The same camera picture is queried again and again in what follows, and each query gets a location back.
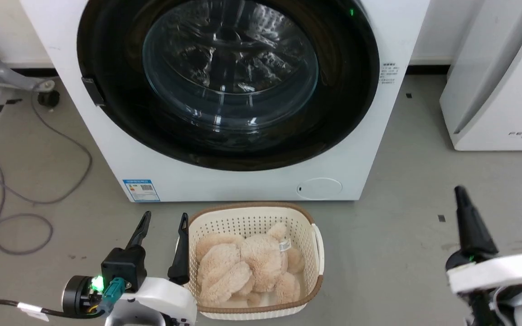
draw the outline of green indicator light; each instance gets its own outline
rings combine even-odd
[[[92,289],[102,293],[104,291],[104,278],[102,276],[96,276],[92,279]]]

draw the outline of black cable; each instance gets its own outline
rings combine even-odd
[[[17,307],[17,305],[19,305],[19,302],[13,301],[13,300],[0,299],[0,305]],[[52,310],[52,309],[42,308],[41,313],[50,315],[50,316],[71,318],[71,319],[93,319],[93,318],[98,318],[98,317],[102,316],[104,314],[104,310],[101,310],[101,311],[99,311],[97,313],[93,313],[93,314],[67,314],[67,313],[58,312],[58,311]]]
[[[47,122],[45,122],[45,120],[39,115],[39,113],[37,112],[37,109],[35,107],[35,97],[37,95],[37,91],[36,89],[42,85],[42,83],[45,83],[46,81],[42,81],[40,83],[37,83],[33,89],[31,90],[31,93],[29,94],[30,96],[30,104],[31,104],[31,110],[35,113],[35,116],[38,118],[38,120],[40,122],[42,122],[42,124],[44,126],[46,126],[46,128],[48,128],[49,130],[51,130],[52,132],[55,132],[56,134],[58,134],[59,136],[62,136],[62,138],[65,138],[66,140],[69,140],[71,143],[75,144],[76,146],[78,146],[84,153],[85,155],[87,156],[87,159],[88,159],[88,164],[87,164],[87,167],[86,167],[86,170],[84,171],[84,173],[82,174],[82,177],[78,180],[78,182],[76,182],[76,184],[70,188],[66,193],[64,193],[62,196],[54,199],[54,200],[49,200],[49,201],[41,201],[41,200],[32,200],[30,198],[27,198],[23,195],[21,195],[20,193],[16,192],[15,190],[13,190],[12,188],[10,188],[6,183],[5,183],[5,176],[4,176],[4,173],[3,173],[3,169],[1,168],[0,166],[0,186],[1,186],[1,201],[0,201],[0,224],[1,223],[4,223],[5,221],[9,221],[11,219],[18,219],[18,218],[23,218],[23,217],[34,217],[35,219],[39,219],[40,221],[43,221],[43,223],[45,223],[48,228],[49,228],[49,234],[48,234],[48,237],[47,239],[40,245],[36,246],[35,248],[31,248],[31,249],[28,249],[28,250],[12,250],[12,249],[8,249],[6,247],[4,247],[1,243],[0,243],[0,250],[6,254],[12,254],[12,255],[24,255],[24,254],[33,254],[34,252],[37,252],[38,250],[42,249],[44,246],[46,246],[50,240],[52,239],[52,234],[53,234],[53,226],[52,226],[52,223],[50,223],[50,221],[48,221],[48,219],[46,219],[45,217],[41,216],[41,215],[38,215],[38,214],[35,214],[35,213],[17,213],[17,214],[14,214],[14,215],[11,215],[11,216],[8,216],[8,217],[1,217],[1,213],[3,211],[3,208],[4,208],[4,204],[5,204],[5,198],[6,198],[6,192],[11,192],[12,194],[14,194],[15,196],[18,196],[19,198],[21,198],[22,200],[25,200],[26,202],[29,202],[31,204],[40,204],[40,205],[47,205],[47,204],[55,204],[57,202],[60,202],[64,199],[66,199],[69,195],[72,194],[72,192],[74,192],[80,185],[81,183],[86,179],[86,177],[88,176],[91,168],[92,168],[92,162],[93,162],[93,158],[92,158],[92,154],[90,153],[90,151],[84,146],[82,145],[81,143],[79,143],[77,140],[71,138],[70,136],[67,136],[66,134],[56,130],[56,128],[50,126]]]

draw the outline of white cable label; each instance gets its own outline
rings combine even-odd
[[[42,308],[38,306],[29,305],[27,303],[20,302],[17,307],[25,312],[28,316],[37,318],[39,320],[49,321],[48,315],[42,313]]]
[[[282,243],[279,243],[279,251],[285,251],[291,248],[291,239],[287,239]]]

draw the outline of white appliance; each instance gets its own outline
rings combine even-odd
[[[21,0],[131,201],[357,200],[429,0]]]
[[[522,1],[483,3],[440,104],[456,150],[522,150]]]

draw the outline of round glass door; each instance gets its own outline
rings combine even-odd
[[[122,130],[230,171],[335,146],[368,111],[379,73],[352,0],[89,0],[78,57]]]

